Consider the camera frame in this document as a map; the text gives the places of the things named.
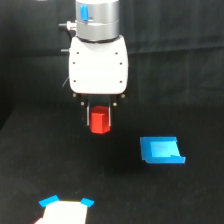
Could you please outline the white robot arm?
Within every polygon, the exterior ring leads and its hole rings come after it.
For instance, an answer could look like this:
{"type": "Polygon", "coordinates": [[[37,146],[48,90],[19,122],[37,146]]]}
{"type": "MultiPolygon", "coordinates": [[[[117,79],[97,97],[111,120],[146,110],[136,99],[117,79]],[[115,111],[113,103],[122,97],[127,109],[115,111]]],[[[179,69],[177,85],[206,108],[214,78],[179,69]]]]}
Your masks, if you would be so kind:
{"type": "Polygon", "coordinates": [[[128,53],[119,31],[119,0],[75,0],[74,21],[59,24],[71,38],[68,78],[74,95],[80,97],[86,125],[92,123],[90,96],[109,96],[106,110],[112,112],[117,97],[128,83],[128,53]]]}

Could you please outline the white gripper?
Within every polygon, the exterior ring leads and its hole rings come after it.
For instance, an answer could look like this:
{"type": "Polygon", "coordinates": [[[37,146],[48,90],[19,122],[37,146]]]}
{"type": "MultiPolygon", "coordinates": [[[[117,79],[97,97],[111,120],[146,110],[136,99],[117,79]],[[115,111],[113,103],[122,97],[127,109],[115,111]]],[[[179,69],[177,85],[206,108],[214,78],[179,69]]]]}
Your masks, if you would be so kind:
{"type": "MultiPolygon", "coordinates": [[[[90,125],[90,95],[117,96],[125,92],[128,83],[128,53],[125,39],[119,35],[112,42],[93,43],[72,38],[68,49],[70,88],[86,106],[86,126],[90,125]]],[[[109,103],[109,126],[113,125],[113,106],[109,103]]]]}

